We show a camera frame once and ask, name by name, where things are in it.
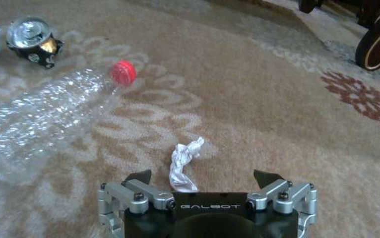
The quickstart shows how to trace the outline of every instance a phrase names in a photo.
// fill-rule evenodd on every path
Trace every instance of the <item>screw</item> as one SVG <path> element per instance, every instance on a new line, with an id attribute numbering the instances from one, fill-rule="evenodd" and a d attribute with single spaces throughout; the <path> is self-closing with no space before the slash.
<path id="1" fill-rule="evenodd" d="M 248 208 L 249 211 L 255 212 L 256 206 L 255 206 L 255 202 L 253 201 L 248 201 L 247 202 L 247 208 Z"/>
<path id="2" fill-rule="evenodd" d="M 141 201 L 143 198 L 144 198 L 143 193 L 140 193 L 140 192 L 135 193 L 135 201 Z"/>
<path id="3" fill-rule="evenodd" d="M 171 200 L 171 201 L 168 202 L 167 208 L 168 208 L 169 210 L 173 210 L 173 209 L 176 208 L 176 202 L 175 202 L 173 200 Z"/>
<path id="4" fill-rule="evenodd" d="M 279 199 L 280 200 L 288 200 L 288 193 L 287 192 L 280 192 L 279 193 Z"/>

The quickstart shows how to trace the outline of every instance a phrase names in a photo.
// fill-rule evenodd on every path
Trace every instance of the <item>crushed aluminum can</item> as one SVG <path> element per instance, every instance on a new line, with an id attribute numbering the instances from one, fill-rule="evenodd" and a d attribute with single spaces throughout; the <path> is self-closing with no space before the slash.
<path id="1" fill-rule="evenodd" d="M 16 55 L 47 68 L 55 66 L 53 56 L 64 42 L 53 38 L 49 25 L 37 17 L 28 16 L 12 22 L 7 31 L 7 46 Z"/>

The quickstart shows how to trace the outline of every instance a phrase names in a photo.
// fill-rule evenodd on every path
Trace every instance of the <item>plastic bottle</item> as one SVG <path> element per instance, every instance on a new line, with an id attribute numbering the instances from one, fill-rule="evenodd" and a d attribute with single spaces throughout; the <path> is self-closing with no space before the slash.
<path id="1" fill-rule="evenodd" d="M 116 106 L 120 88 L 135 77 L 127 61 L 85 68 L 0 105 L 0 180 L 21 184 L 39 173 L 49 156 Z"/>

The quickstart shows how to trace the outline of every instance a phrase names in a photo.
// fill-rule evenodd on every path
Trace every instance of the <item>crumpled paper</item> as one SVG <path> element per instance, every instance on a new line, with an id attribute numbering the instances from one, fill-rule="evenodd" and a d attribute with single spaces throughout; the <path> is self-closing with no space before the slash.
<path id="1" fill-rule="evenodd" d="M 192 141 L 188 145 L 177 144 L 176 149 L 172 152 L 169 183 L 177 192 L 197 192 L 195 183 L 189 177 L 183 174 L 183 168 L 193 158 L 197 158 L 200 156 L 203 143 L 204 139 L 199 137 L 199 139 L 196 141 Z"/>

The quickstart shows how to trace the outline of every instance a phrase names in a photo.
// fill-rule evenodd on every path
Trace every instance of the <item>beige carpet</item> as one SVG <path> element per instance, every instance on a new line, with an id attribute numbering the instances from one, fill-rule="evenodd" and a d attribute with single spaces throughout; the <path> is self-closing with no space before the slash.
<path id="1" fill-rule="evenodd" d="M 285 0 L 0 3 L 4 30 L 24 15 L 67 44 L 51 70 L 3 47 L 0 102 L 95 62 L 131 60 L 139 77 L 39 175 L 0 181 L 0 238 L 108 237 L 100 183 L 152 169 L 152 184 L 171 189 L 175 144 L 199 135 L 187 174 L 201 191 L 252 191 L 253 169 L 279 173 L 317 186 L 311 237 L 380 237 L 380 71 L 353 64 L 348 16 L 328 6 L 303 15 Z"/>

